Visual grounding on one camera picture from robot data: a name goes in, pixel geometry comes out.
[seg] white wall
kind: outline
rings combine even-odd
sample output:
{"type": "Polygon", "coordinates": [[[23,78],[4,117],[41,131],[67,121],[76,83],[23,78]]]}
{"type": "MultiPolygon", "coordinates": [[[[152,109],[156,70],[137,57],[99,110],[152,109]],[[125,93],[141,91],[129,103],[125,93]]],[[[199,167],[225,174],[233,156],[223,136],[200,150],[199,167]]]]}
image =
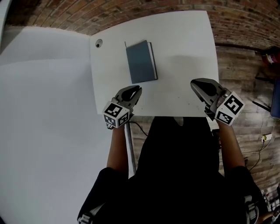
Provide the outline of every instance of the white wall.
{"type": "Polygon", "coordinates": [[[89,37],[11,29],[0,55],[0,216],[7,224],[76,223],[111,131],[97,115],[89,37]]]}

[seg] electrical outlet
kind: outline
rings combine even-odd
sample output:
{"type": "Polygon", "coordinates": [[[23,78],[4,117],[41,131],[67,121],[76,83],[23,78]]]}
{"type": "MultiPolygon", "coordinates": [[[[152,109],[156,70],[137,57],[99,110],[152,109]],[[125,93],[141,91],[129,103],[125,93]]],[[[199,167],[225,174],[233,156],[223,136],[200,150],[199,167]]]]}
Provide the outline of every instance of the electrical outlet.
{"type": "Polygon", "coordinates": [[[265,135],[263,135],[262,138],[261,138],[262,142],[263,142],[263,141],[269,141],[269,140],[271,140],[271,139],[272,139],[272,133],[265,134],[265,135]]]}

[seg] blue book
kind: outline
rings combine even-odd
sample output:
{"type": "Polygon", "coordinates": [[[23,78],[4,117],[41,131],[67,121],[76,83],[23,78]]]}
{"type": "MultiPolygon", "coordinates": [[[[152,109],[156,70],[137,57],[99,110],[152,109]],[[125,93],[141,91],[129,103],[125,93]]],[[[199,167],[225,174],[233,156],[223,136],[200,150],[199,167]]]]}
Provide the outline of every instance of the blue book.
{"type": "Polygon", "coordinates": [[[126,48],[132,83],[158,79],[152,44],[146,40],[126,48]]]}

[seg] power cord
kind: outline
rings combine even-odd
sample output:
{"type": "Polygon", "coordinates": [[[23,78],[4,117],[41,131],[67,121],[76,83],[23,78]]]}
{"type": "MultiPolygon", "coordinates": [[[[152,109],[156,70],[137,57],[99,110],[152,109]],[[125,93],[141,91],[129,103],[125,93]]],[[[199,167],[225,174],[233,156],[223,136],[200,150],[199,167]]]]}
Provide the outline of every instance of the power cord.
{"type": "Polygon", "coordinates": [[[129,123],[137,124],[138,127],[139,127],[139,128],[141,129],[141,131],[143,132],[143,134],[146,135],[146,136],[148,137],[148,135],[143,131],[143,129],[141,128],[141,126],[140,126],[137,122],[135,122],[135,121],[129,121],[129,123]]]}
{"type": "Polygon", "coordinates": [[[254,151],[254,152],[244,152],[244,153],[242,153],[242,155],[244,155],[244,154],[250,154],[250,153],[261,153],[262,151],[264,151],[268,146],[269,146],[269,144],[271,143],[271,141],[272,141],[272,138],[270,139],[270,141],[269,141],[269,143],[264,147],[264,149],[263,149],[263,145],[264,145],[264,141],[262,142],[262,148],[260,149],[260,151],[254,151]]]}
{"type": "Polygon", "coordinates": [[[264,140],[262,140],[262,147],[261,147],[261,149],[259,150],[259,159],[258,159],[258,161],[256,162],[256,164],[251,168],[251,169],[249,169],[249,171],[251,171],[258,163],[259,163],[259,160],[261,159],[261,151],[262,151],[262,149],[263,149],[263,145],[264,145],[264,140]]]}
{"type": "Polygon", "coordinates": [[[113,130],[113,129],[114,129],[114,126],[112,126],[112,125],[110,125],[110,124],[108,124],[108,123],[106,124],[106,126],[107,126],[107,128],[110,129],[110,130],[113,130]]]}

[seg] black sleeve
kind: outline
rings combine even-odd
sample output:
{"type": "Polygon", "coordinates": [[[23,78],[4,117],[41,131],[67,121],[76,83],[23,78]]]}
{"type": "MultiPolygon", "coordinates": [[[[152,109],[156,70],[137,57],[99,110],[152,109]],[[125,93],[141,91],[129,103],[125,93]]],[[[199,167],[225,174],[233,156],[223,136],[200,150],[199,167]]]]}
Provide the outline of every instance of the black sleeve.
{"type": "Polygon", "coordinates": [[[84,213],[91,211],[107,202],[112,195],[119,192],[123,184],[127,181],[127,176],[121,172],[117,172],[112,168],[104,168],[99,172],[99,175],[89,192],[80,212],[79,219],[84,213]]]}
{"type": "Polygon", "coordinates": [[[252,202],[256,203],[260,214],[268,212],[263,195],[246,167],[235,167],[225,178],[237,196],[252,195],[252,202]]]}

